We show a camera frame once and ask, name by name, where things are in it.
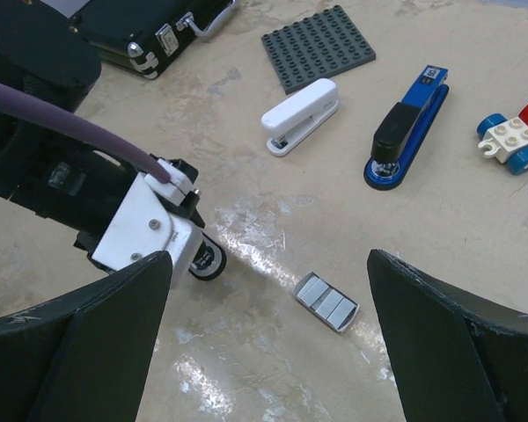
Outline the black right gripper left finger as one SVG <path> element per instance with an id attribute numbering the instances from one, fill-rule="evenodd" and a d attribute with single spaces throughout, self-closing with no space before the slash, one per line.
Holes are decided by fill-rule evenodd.
<path id="1" fill-rule="evenodd" d="M 0 421 L 133 421 L 171 286 L 151 253 L 0 317 Z"/>

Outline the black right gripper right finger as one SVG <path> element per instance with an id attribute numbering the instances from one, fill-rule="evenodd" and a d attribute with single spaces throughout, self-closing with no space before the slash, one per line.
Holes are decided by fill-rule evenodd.
<path id="1" fill-rule="evenodd" d="M 386 251 L 367 270 L 406 420 L 528 421 L 528 314 Z"/>

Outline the tray of silver staples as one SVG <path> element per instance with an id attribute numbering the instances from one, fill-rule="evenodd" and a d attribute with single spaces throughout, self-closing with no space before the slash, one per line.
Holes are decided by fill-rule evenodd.
<path id="1" fill-rule="evenodd" d="M 315 272 L 294 287 L 295 299 L 331 330 L 343 333 L 356 319 L 360 305 Z"/>

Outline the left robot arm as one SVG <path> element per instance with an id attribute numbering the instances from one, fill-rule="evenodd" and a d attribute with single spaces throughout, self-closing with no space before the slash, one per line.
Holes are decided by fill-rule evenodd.
<path id="1" fill-rule="evenodd" d="M 77 117 L 100 71 L 59 11 L 0 1 L 0 197 L 94 236 L 136 176 Z"/>

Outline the small white stapler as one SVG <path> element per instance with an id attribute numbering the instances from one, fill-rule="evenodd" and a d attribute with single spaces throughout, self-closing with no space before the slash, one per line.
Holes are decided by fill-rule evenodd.
<path id="1" fill-rule="evenodd" d="M 260 118 L 268 135 L 268 151 L 276 157 L 289 154 L 339 108 L 335 82 L 320 78 L 291 95 Z"/>

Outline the red white toy car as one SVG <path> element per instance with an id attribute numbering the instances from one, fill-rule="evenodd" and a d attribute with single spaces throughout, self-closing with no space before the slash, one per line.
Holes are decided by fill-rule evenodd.
<path id="1" fill-rule="evenodd" d="M 495 158 L 515 176 L 528 172 L 528 104 L 511 119 L 490 114 L 476 133 L 477 148 L 485 158 Z"/>

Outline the grey studded building plate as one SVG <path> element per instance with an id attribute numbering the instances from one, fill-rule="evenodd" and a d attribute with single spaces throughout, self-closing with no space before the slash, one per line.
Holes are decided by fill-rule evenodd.
<path id="1" fill-rule="evenodd" d="M 287 95 L 377 58 L 339 5 L 265 33 L 260 41 Z"/>

